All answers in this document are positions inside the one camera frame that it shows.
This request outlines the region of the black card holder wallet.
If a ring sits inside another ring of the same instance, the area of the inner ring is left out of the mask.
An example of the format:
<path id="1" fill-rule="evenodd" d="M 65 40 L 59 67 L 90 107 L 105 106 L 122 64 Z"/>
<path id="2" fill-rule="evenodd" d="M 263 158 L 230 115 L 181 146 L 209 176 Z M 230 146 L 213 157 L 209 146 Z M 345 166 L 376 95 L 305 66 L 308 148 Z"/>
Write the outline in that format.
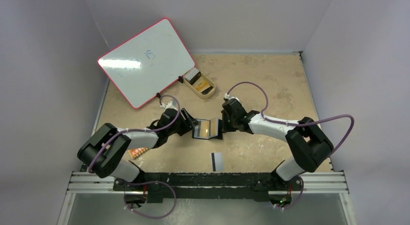
<path id="1" fill-rule="evenodd" d="M 198 123 L 192 131 L 192 138 L 211 140 L 223 140 L 222 120 L 213 118 L 210 120 L 197 119 Z"/>

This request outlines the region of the grey card with magnetic stripe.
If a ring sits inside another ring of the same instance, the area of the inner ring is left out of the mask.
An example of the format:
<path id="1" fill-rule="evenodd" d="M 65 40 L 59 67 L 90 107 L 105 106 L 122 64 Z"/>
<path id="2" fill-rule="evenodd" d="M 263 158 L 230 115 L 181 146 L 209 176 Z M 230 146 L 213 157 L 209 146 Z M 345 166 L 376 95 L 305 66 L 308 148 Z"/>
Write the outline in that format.
<path id="1" fill-rule="evenodd" d="M 212 171 L 222 172 L 224 171 L 223 157 L 221 152 L 213 152 L 211 156 Z"/>

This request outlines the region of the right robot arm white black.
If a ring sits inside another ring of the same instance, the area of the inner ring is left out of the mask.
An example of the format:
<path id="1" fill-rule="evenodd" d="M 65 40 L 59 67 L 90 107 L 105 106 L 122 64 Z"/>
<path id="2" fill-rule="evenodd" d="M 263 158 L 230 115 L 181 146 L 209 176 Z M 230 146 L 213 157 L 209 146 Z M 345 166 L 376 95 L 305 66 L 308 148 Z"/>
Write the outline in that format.
<path id="1" fill-rule="evenodd" d="M 284 189 L 291 179 L 304 172 L 314 172 L 334 150 L 334 145 L 313 119 L 277 120 L 262 117 L 261 112 L 247 112 L 242 104 L 232 98 L 222 104 L 222 130 L 226 132 L 245 132 L 265 135 L 288 144 L 291 158 L 280 163 L 271 173 L 272 185 Z"/>

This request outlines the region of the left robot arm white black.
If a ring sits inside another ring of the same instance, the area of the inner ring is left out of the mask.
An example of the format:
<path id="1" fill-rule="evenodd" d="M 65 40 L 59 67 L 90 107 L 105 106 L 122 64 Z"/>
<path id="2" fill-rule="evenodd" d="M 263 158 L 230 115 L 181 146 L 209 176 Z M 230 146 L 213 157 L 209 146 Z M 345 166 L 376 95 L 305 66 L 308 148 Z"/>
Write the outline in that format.
<path id="1" fill-rule="evenodd" d="M 158 120 L 154 120 L 146 129 L 119 129 L 105 123 L 79 149 L 77 158 L 100 178 L 112 176 L 125 180 L 133 191 L 144 186 L 143 171 L 123 159 L 127 150 L 146 148 L 155 149 L 174 134 L 183 136 L 192 131 L 199 122 L 186 109 L 164 110 Z"/>

